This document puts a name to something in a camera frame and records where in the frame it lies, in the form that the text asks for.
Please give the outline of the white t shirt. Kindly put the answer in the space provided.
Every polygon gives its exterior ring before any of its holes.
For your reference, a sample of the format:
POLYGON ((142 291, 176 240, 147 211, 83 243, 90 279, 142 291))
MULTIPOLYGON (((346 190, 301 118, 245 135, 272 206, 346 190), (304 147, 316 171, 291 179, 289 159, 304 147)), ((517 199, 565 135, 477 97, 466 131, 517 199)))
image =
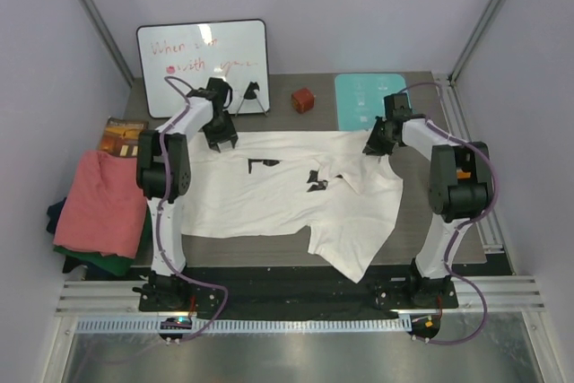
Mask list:
POLYGON ((368 135, 244 132, 226 152, 196 135, 182 233, 227 239, 308 227, 308 252, 358 283, 393 232, 403 194, 388 157, 363 154, 368 135))

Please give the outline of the red brown cube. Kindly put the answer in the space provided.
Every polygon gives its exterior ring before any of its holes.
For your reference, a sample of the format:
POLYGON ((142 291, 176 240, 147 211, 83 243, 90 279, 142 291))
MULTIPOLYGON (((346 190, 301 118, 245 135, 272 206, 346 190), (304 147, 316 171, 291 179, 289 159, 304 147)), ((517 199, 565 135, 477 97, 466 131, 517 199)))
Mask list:
POLYGON ((307 87, 300 88, 291 95, 291 104, 299 114, 304 114, 313 109, 315 100, 315 94, 307 87))

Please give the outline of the small white whiteboard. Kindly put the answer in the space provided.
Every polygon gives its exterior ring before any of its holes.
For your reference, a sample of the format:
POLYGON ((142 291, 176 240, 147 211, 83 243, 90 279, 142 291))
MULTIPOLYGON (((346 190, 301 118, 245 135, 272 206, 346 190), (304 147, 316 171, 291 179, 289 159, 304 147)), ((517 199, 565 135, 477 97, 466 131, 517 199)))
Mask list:
POLYGON ((183 107, 177 90, 205 87, 222 78, 233 90, 235 114, 250 82, 270 110, 265 23, 259 19, 227 22, 145 25, 136 40, 149 115, 170 118, 183 107))

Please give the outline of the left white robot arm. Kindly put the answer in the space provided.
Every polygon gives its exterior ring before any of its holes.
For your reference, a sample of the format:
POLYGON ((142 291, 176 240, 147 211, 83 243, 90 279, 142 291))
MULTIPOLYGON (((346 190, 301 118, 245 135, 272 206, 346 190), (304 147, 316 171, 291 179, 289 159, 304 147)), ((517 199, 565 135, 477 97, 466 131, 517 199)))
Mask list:
POLYGON ((168 308, 183 309, 191 298, 193 281, 183 275, 187 261, 182 246, 183 197, 191 186, 188 144, 198 134, 215 152, 233 149, 238 134, 228 107, 232 88, 211 77, 204 88, 178 87, 184 80, 164 81, 182 97, 183 107, 164 124, 138 137, 136 185, 142 190, 152 220, 153 259, 148 282, 137 291, 143 300, 161 300, 168 308))

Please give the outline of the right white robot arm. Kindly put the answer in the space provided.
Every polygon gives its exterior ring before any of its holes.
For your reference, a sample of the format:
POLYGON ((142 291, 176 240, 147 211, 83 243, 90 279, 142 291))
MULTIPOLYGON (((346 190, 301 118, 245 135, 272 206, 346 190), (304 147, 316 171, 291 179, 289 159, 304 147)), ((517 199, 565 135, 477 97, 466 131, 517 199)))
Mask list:
POLYGON ((385 115, 376 118, 363 153, 385 156, 398 146, 410 147, 430 162, 429 231, 392 302, 435 308, 451 294, 452 261, 462 238, 491 210, 495 186, 489 149, 484 142, 464 141, 414 113, 404 92, 383 101, 385 115))

